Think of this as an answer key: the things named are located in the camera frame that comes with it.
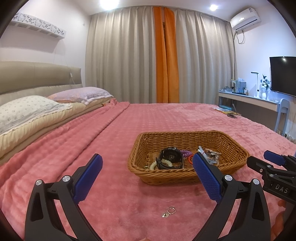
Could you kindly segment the white desk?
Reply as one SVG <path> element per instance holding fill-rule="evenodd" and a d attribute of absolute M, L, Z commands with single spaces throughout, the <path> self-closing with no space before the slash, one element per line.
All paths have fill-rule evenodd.
<path fill-rule="evenodd" d="M 219 91 L 218 96 L 220 98 L 227 98 L 235 101 L 252 104 L 255 106 L 260 106 L 262 108 L 269 109 L 275 112 L 279 111 L 279 103 L 274 101 L 264 100 L 256 97 L 247 96 L 247 95 L 236 94 L 229 91 Z"/>

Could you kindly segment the light blue chair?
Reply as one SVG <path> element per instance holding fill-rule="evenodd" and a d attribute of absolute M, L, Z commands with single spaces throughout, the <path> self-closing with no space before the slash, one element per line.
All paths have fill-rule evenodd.
<path fill-rule="evenodd" d="M 283 129 L 281 131 L 281 135 L 283 136 L 285 134 L 285 130 L 287 127 L 287 122 L 288 122 L 288 116 L 289 116 L 289 112 L 290 112 L 290 102 L 284 98 L 282 98 L 280 100 L 280 102 L 277 105 L 277 118 L 276 118 L 276 122 L 275 122 L 275 127 L 274 127 L 274 131 L 277 132 L 278 131 L 278 127 L 280 124 L 280 118 L 281 118 L 281 114 L 285 114 L 285 122 L 283 125 Z"/>

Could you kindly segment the white vase with plant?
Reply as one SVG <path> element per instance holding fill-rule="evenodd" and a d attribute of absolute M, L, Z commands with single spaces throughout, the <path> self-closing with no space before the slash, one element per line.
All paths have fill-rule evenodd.
<path fill-rule="evenodd" d="M 261 84 L 261 94 L 260 94 L 260 97 L 262 99 L 267 100 L 268 99 L 268 95 L 269 95 L 269 91 L 270 91 L 270 81 L 267 79 L 267 76 L 262 75 L 262 79 L 260 80 L 260 84 Z"/>

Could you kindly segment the beige folded quilt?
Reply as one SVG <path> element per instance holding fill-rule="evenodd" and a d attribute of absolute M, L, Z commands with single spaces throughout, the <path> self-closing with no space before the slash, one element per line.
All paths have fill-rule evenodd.
<path fill-rule="evenodd" d="M 95 109 L 107 105 L 113 97 L 97 99 L 88 105 L 79 102 L 70 103 L 71 108 L 51 113 L 26 123 L 15 130 L 1 135 L 1 165 L 25 149 L 36 139 L 58 128 L 59 126 Z"/>

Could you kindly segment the black television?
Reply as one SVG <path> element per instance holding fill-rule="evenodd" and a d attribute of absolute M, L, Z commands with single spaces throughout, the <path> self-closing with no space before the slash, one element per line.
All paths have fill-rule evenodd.
<path fill-rule="evenodd" d="M 296 57 L 270 57 L 271 90 L 290 96 L 296 95 Z"/>

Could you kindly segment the black wristwatch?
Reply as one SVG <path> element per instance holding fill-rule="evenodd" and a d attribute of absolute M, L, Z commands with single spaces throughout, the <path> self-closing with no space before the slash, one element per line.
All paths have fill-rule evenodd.
<path fill-rule="evenodd" d="M 156 157 L 156 164 L 159 170 L 183 169 L 183 154 L 175 147 L 165 148 Z"/>

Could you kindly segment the woven wicker basket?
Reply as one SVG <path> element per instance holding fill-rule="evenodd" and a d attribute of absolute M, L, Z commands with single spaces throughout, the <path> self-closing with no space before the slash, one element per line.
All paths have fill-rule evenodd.
<path fill-rule="evenodd" d="M 238 142 L 221 131 L 148 132 L 141 133 L 134 142 L 127 163 L 128 169 L 149 185 L 198 183 L 199 178 L 192 162 L 193 154 L 196 154 L 199 146 L 222 154 L 217 167 L 223 174 L 238 171 L 250 155 Z M 161 150 L 168 147 L 185 151 L 184 168 L 151 169 L 151 164 L 156 161 Z"/>

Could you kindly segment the white floral pillow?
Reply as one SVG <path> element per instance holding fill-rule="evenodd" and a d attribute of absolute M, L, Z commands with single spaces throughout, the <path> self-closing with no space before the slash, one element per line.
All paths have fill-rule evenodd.
<path fill-rule="evenodd" d="M 70 103 L 58 103 L 39 95 L 9 101 L 1 105 L 1 134 L 7 134 L 41 117 L 71 108 Z"/>

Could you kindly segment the beige curtain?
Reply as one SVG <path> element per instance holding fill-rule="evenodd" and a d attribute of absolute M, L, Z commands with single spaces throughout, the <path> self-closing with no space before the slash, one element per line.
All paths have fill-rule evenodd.
<path fill-rule="evenodd" d="M 152 6 L 104 11 L 91 17 L 85 85 L 118 101 L 156 102 L 156 44 Z"/>
<path fill-rule="evenodd" d="M 217 104 L 219 90 L 236 78 L 231 25 L 197 11 L 174 14 L 180 102 Z"/>

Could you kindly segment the orange curtain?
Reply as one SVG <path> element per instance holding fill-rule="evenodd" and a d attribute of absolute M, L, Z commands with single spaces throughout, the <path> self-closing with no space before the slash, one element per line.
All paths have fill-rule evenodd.
<path fill-rule="evenodd" d="M 161 6 L 153 7 L 156 46 L 157 103 L 178 103 L 179 69 L 174 12 Z"/>

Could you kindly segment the lilac pillow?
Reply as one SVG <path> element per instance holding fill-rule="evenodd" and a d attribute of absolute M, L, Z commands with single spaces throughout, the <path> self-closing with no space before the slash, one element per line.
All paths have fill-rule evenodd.
<path fill-rule="evenodd" d="M 60 103 L 74 103 L 79 102 L 84 105 L 90 102 L 112 98 L 113 96 L 106 90 L 97 87 L 82 87 L 65 90 L 48 96 L 48 99 Z"/>

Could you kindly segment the white air conditioner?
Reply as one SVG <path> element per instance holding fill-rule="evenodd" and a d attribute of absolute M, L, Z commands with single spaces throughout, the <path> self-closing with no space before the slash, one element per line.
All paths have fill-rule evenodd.
<path fill-rule="evenodd" d="M 260 22 L 261 19 L 257 11 L 254 8 L 247 8 L 234 16 L 230 21 L 230 25 L 233 30 L 239 32 Z"/>

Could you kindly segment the beige padded headboard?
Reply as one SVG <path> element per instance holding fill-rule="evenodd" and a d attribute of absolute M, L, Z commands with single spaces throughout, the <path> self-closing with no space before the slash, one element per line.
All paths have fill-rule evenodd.
<path fill-rule="evenodd" d="M 1 105 L 82 87 L 81 69 L 50 63 L 1 61 Z"/>

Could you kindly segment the beige curtain left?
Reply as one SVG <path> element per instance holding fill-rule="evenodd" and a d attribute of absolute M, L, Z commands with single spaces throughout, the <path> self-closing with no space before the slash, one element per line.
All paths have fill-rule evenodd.
<path fill-rule="evenodd" d="M 156 102 L 156 44 L 152 6 L 104 11 L 91 17 L 85 85 L 118 101 Z"/>

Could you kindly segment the white wall shelf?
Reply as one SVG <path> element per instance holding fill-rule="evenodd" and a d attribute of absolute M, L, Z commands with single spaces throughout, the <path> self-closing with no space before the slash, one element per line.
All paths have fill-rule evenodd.
<path fill-rule="evenodd" d="M 43 33 L 58 40 L 64 39 L 66 36 L 66 31 L 62 28 L 59 28 L 47 21 L 23 13 L 16 13 L 9 25 Z"/>

